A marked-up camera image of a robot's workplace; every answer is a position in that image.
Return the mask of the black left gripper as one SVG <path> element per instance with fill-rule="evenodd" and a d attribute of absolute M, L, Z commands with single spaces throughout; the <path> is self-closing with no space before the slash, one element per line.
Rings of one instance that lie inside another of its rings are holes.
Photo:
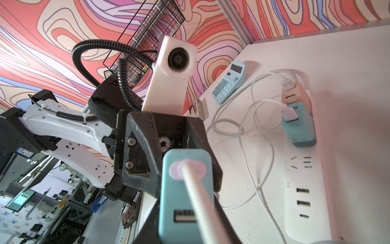
<path fill-rule="evenodd" d="M 117 115 L 114 169 L 128 187 L 158 198 L 163 157 L 160 138 L 173 143 L 169 149 L 204 149 L 212 159 L 214 191 L 222 185 L 222 169 L 199 118 L 153 112 L 121 110 Z"/>

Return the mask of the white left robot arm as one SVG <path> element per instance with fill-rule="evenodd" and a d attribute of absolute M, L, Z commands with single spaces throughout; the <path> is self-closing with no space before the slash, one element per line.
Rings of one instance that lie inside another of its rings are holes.
<path fill-rule="evenodd" d="M 121 110 L 109 126 L 60 105 L 49 90 L 32 100 L 1 114 L 1 147 L 61 160 L 113 201 L 129 203 L 140 190 L 159 197 L 163 157 L 174 149 L 212 152 L 198 118 Z"/>

